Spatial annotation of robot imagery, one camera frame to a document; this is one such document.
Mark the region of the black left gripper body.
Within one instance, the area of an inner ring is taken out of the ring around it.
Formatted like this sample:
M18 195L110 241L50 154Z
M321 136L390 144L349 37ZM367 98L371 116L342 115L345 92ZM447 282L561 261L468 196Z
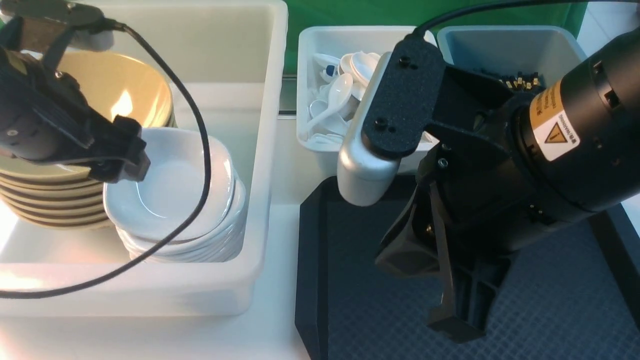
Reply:
M1 148L37 165L91 165L115 158L115 125L70 73L3 48Z

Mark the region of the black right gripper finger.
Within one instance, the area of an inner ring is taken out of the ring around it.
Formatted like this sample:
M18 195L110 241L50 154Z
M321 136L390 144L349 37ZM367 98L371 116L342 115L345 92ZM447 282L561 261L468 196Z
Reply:
M514 262L512 256L461 251L454 256L455 326L452 341L465 344L487 333L489 315Z
M451 266L444 210L436 182L430 183L429 195L442 297L440 305L429 312L428 326L434 332L444 335L451 341L474 341L481 336L481 332L457 314L457 292Z

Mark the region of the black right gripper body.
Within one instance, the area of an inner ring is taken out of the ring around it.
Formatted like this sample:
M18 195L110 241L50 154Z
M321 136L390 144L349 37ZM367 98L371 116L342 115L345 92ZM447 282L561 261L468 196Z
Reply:
M563 228L565 200L539 166L534 95L450 64L427 108L439 145L420 161L416 189L375 258L400 277L503 259Z

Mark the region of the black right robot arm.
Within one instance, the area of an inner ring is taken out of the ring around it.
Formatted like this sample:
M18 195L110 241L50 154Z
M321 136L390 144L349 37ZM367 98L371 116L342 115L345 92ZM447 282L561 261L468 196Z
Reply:
M365 148L400 160L425 132L438 144L375 264L441 279L432 330L483 337L519 250L639 193L638 73L637 29L538 92L448 63L415 34L395 46L375 71Z

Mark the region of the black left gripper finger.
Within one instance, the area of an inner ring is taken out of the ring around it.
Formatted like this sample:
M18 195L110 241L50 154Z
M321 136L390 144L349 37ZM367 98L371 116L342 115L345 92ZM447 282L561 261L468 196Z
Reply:
M141 137L140 123L117 115L114 121L93 120L89 132L93 137L87 162L90 179L102 183L144 180L151 160L146 154L147 142Z

